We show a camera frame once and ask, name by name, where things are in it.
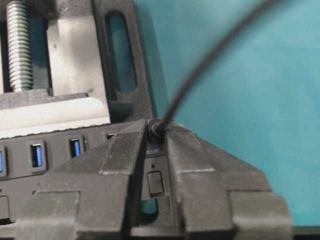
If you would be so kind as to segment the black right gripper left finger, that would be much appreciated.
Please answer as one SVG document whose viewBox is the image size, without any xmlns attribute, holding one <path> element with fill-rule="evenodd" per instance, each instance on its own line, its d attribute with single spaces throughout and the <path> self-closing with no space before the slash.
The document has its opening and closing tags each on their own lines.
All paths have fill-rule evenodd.
<svg viewBox="0 0 320 240">
<path fill-rule="evenodd" d="M 147 123 L 49 171 L 17 218 L 18 240 L 120 240 L 137 226 Z"/>
</svg>

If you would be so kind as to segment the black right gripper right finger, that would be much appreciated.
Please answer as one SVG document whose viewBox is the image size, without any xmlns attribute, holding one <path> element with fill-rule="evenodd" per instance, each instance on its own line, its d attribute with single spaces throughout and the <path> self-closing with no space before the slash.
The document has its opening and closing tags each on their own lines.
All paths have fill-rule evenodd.
<svg viewBox="0 0 320 240">
<path fill-rule="evenodd" d="M 174 219 L 187 240 L 290 240 L 292 217 L 259 168 L 173 124 L 166 130 Z"/>
</svg>

